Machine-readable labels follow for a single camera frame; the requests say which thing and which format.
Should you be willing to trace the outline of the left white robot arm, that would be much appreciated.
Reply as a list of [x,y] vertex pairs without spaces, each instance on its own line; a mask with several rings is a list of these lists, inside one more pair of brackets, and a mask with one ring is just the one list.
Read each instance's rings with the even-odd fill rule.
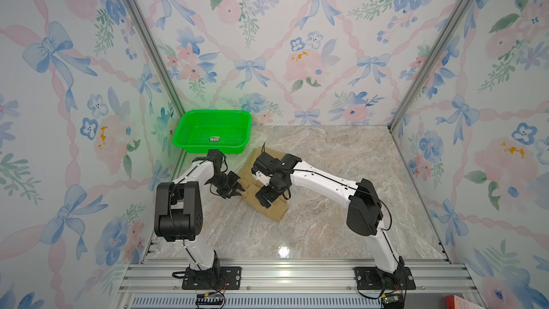
[[193,160],[189,170],[171,183],[160,183],[156,189],[154,233],[167,242],[181,243],[189,265],[175,271],[184,290],[238,290],[241,267],[223,267],[217,252],[202,234],[204,213],[201,189],[210,185],[214,194],[224,199],[239,195],[243,188],[240,177],[223,170],[226,157],[219,150],[209,150],[205,157]]

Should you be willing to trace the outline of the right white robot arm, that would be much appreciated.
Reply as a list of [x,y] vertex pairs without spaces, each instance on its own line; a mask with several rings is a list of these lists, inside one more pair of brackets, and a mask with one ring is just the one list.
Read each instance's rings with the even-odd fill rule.
[[385,203],[378,197],[372,182],[337,177],[292,154],[279,160],[263,152],[254,161],[251,172],[262,184],[255,197],[265,208],[279,197],[289,200],[294,186],[304,187],[339,204],[346,210],[347,227],[366,239],[382,286],[404,288],[407,280],[404,260],[386,234],[389,228],[383,222]]

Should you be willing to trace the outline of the khaki long pants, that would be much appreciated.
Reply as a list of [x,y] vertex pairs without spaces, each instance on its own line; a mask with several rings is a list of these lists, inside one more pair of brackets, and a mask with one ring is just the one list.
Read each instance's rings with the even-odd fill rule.
[[262,147],[256,147],[246,159],[244,165],[238,171],[239,183],[244,189],[241,192],[243,200],[257,212],[263,214],[276,223],[279,223],[288,210],[287,200],[283,196],[270,200],[267,193],[262,190],[264,185],[256,180],[252,174],[252,167],[257,158],[262,154]]

